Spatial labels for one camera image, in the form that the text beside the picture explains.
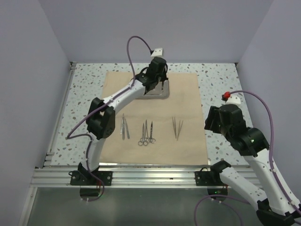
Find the steel surgical scissors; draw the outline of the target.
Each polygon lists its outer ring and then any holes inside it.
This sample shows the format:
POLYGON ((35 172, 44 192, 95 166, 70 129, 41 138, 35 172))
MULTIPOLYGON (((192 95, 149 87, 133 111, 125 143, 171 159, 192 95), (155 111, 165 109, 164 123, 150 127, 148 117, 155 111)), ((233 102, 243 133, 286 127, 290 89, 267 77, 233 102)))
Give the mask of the steel surgical scissors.
POLYGON ((151 122, 151 125, 150 125, 150 137, 149 137, 149 141, 152 144, 156 143, 156 139, 153 137, 153 122, 151 122))

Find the steel instrument tray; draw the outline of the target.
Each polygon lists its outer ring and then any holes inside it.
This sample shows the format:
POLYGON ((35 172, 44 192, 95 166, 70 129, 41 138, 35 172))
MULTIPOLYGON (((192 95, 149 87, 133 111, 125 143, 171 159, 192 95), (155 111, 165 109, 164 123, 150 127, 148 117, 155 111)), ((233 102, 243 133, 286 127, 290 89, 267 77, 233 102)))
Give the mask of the steel instrument tray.
POLYGON ((167 99, 169 97, 169 80, 159 82, 156 87, 147 94, 137 99, 167 99))

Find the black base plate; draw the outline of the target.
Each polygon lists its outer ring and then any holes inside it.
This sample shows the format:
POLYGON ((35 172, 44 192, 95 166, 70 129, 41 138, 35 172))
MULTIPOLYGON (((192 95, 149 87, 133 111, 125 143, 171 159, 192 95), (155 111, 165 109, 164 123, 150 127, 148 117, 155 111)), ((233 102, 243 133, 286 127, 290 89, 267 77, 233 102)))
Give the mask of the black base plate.
POLYGON ((68 173, 71 177, 70 185, 72 186, 95 186, 100 185, 102 181, 102 185, 111 186, 113 172, 112 171, 94 171, 92 172, 94 176, 90 173, 82 174, 78 170, 73 170, 68 173))
POLYGON ((225 186, 220 179, 220 174, 208 168, 202 168, 194 172, 196 186, 225 186))

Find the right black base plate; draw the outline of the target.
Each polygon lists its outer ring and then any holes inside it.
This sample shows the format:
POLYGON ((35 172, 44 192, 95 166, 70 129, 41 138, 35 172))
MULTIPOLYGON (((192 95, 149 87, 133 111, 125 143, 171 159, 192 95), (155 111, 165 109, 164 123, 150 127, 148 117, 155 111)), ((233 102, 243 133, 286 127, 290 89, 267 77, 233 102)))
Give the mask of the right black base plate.
POLYGON ((220 174, 208 168, 202 168, 194 172, 196 186, 225 186, 220 179, 220 174))

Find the aluminium front rail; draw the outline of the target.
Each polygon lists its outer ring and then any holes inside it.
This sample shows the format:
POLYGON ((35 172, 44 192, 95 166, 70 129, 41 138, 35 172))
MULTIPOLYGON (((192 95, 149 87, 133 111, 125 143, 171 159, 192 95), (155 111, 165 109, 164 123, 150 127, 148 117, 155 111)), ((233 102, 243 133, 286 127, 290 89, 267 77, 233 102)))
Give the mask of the aluminium front rail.
MULTIPOLYGON (((103 164, 99 170, 111 174, 109 188, 195 188, 195 172, 201 166, 103 164)), ((31 187, 71 187, 70 171, 76 167, 35 169, 31 187)))

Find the aluminium left side rail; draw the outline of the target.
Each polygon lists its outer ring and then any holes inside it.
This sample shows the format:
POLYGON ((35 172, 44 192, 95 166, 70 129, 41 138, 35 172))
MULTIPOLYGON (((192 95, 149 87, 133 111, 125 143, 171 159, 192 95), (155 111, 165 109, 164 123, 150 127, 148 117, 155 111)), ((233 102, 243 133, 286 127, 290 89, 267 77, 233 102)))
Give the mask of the aluminium left side rail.
POLYGON ((77 62, 70 62, 70 70, 69 70, 69 74, 68 74, 67 83, 66 83, 66 86, 65 86, 65 89, 64 89, 64 92, 63 92, 63 98, 62 98, 62 101, 61 101, 61 104, 60 104, 60 107, 59 107, 59 111, 58 111, 58 115, 57 115, 57 118, 56 118, 56 121, 55 121, 55 127, 54 127, 53 133, 51 135, 50 143, 48 145, 48 148, 47 148, 47 151, 46 151, 46 154, 45 154, 45 158, 44 158, 42 168, 51 167, 52 157, 54 156, 54 153, 55 153, 53 151, 53 149, 54 149, 54 146, 55 146, 55 143, 56 143, 57 133, 58 133, 59 128, 60 128, 61 119, 63 117, 64 108, 65 108, 66 101, 67 101, 67 98, 68 98, 68 93, 69 93, 69 90, 70 90, 70 85, 71 85, 71 82, 72 82, 72 79, 73 79, 74 72, 76 70, 76 65, 77 65, 77 62))

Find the aluminium rail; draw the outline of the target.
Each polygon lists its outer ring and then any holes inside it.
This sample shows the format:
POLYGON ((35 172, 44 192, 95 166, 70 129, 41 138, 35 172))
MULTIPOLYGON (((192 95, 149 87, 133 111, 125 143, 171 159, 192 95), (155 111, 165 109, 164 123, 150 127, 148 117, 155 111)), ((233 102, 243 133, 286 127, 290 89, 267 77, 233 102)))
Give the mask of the aluminium rail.
MULTIPOLYGON (((99 170, 111 174, 109 188, 195 188, 195 172, 201 166, 103 164, 99 170)), ((31 187, 71 187, 70 171, 76 167, 35 169, 31 187)))
POLYGON ((69 90, 70 90, 70 85, 71 85, 71 82, 72 82, 72 79, 73 79, 74 72, 76 70, 76 65, 77 65, 77 62, 70 62, 70 70, 69 70, 69 74, 68 74, 67 83, 66 83, 66 86, 65 86, 65 89, 64 89, 64 92, 63 92, 63 98, 62 98, 62 101, 61 101, 61 104, 60 104, 60 107, 59 107, 59 111, 58 111, 58 115, 57 115, 57 118, 56 118, 56 121, 55 121, 55 127, 54 127, 53 133, 51 135, 50 143, 48 145, 48 148, 47 148, 47 151, 46 151, 46 154, 45 154, 45 158, 44 158, 42 168, 51 167, 52 157, 54 156, 54 153, 55 153, 53 151, 53 149, 54 149, 54 146, 55 146, 55 143, 56 143, 57 133, 58 133, 59 128, 60 128, 61 119, 63 117, 64 108, 65 108, 66 101, 67 101, 67 98, 68 98, 68 93, 69 93, 69 90))

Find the steel forceps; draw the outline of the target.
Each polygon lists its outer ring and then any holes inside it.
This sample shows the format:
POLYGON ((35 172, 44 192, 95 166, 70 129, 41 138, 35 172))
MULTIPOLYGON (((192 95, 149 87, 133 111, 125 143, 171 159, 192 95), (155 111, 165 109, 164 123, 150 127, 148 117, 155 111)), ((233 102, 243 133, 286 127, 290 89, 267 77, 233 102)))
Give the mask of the steel forceps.
POLYGON ((145 132, 144 132, 144 141, 143 141, 143 144, 145 146, 148 145, 149 143, 149 135, 148 135, 148 123, 147 123, 147 120, 145 120, 145 132))
POLYGON ((144 124, 143 124, 143 127, 142 127, 142 136, 141 136, 140 140, 138 141, 138 145, 139 146, 143 146, 144 145, 144 133, 145 133, 145 127, 144 127, 144 124))

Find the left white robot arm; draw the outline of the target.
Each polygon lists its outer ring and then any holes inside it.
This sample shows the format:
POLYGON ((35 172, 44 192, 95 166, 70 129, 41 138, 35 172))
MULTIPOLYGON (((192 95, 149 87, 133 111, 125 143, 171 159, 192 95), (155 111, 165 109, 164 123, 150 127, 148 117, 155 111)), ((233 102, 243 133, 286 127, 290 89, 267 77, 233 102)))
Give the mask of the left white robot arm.
POLYGON ((99 157, 105 140, 114 132, 116 115, 125 106, 153 90, 160 82, 166 81, 168 66, 166 60, 155 57, 149 66, 134 76, 132 81, 119 92, 104 99, 95 98, 86 119, 88 135, 91 137, 85 159, 78 165, 81 179, 87 185, 98 179, 99 157))

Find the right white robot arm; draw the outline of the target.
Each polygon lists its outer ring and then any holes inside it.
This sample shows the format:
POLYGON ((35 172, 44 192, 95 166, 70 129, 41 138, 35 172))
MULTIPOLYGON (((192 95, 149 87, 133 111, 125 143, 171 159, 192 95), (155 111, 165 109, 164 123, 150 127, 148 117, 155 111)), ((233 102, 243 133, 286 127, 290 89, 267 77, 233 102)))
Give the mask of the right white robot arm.
POLYGON ((246 125, 241 109, 233 104, 211 106, 205 129, 225 137, 248 162, 262 187, 249 182, 226 161, 219 161, 210 167, 210 181, 215 185, 223 183, 232 187, 254 208, 264 226, 295 224, 301 216, 301 202, 282 176, 274 177, 277 166, 269 157, 270 146, 259 129, 246 125), (291 198, 287 199, 286 194, 290 194, 291 198))

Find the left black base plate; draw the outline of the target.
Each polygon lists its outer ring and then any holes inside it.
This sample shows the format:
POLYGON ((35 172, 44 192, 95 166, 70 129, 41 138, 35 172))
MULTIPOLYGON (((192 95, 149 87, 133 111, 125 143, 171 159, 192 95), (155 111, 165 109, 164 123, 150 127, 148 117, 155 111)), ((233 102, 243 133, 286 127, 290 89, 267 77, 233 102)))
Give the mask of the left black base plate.
POLYGON ((94 171, 92 172, 94 176, 90 173, 82 174, 78 170, 73 170, 68 173, 71 177, 70 185, 72 186, 95 186, 100 185, 102 181, 102 185, 111 186, 113 172, 112 171, 94 171))

